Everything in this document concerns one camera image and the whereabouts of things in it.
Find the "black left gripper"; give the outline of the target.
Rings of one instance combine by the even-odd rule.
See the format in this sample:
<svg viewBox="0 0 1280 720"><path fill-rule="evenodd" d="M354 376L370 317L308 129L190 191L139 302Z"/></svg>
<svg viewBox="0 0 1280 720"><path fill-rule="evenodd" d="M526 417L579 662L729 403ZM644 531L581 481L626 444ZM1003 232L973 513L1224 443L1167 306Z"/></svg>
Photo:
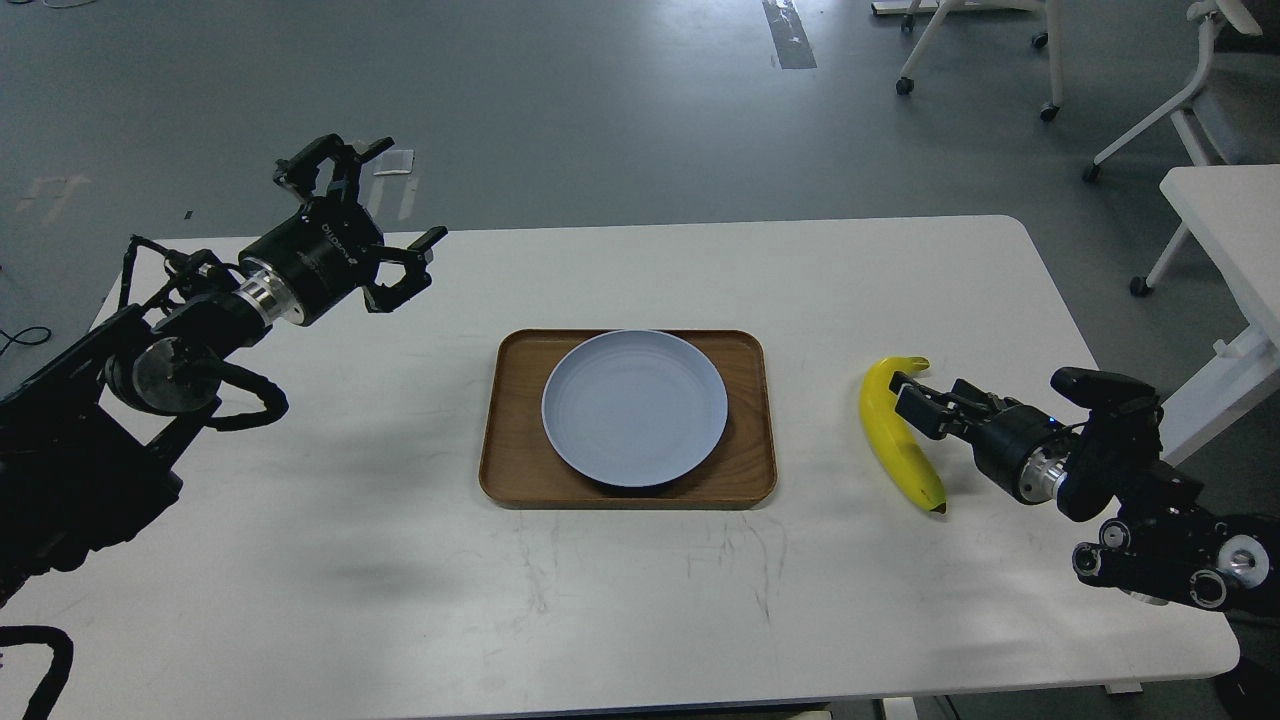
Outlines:
<svg viewBox="0 0 1280 720"><path fill-rule="evenodd" d="M293 324L312 325L358 287L367 313L388 314L433 283L428 266L448 228L435 225L406 249L388 247L360 202L364 168L394 145L392 137L352 145L339 135L324 135L275 160L274 183L297 199L296 214L241 250L238 260L283 281L294 300L288 315ZM317 196L326 163L330 177ZM378 282L378 269L387 264L402 270L393 284Z"/></svg>

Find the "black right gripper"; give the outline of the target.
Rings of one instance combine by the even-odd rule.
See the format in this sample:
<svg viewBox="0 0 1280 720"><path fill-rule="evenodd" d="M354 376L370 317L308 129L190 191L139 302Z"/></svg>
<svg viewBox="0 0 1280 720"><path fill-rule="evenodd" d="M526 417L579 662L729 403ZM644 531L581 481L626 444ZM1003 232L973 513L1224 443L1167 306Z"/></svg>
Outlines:
<svg viewBox="0 0 1280 720"><path fill-rule="evenodd" d="M893 411L929 439L954 436L970 443L982 475L1020 503L1046 503L1065 477L1075 432L1041 410L1006 409L997 395L956 379L943 392L906 372L890 378Z"/></svg>

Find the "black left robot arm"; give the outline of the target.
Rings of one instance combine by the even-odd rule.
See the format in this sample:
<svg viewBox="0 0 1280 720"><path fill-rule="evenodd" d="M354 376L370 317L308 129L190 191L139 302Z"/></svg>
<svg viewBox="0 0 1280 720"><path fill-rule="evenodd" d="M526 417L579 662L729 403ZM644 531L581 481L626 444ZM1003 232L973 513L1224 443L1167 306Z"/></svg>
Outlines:
<svg viewBox="0 0 1280 720"><path fill-rule="evenodd" d="M353 292L385 314L431 284L447 228L392 247L360 201L365 167L393 143L324 135L279 160L274 182L300 206L232 263L131 238L116 310L3 398L4 601L136 538L179 498L174 468L202 432L287 414L285 392L233 354Z"/></svg>

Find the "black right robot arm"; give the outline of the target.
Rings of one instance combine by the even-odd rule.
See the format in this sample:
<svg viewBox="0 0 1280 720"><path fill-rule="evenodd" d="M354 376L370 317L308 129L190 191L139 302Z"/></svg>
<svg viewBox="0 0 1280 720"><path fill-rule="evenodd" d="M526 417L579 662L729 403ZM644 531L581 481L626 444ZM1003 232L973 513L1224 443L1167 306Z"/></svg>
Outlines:
<svg viewBox="0 0 1280 720"><path fill-rule="evenodd" d="M961 379L940 392L896 370L887 383L896 414L931 439L968 443L977 470L1018 502L1051 502L1074 521L1117 505L1097 541L1071 553L1082 583L1152 603L1276 616L1277 519L1198 505L1203 486L1161 459L1156 389L1076 366L1057 369L1051 386L1087 410L1083 423L1066 425Z"/></svg>

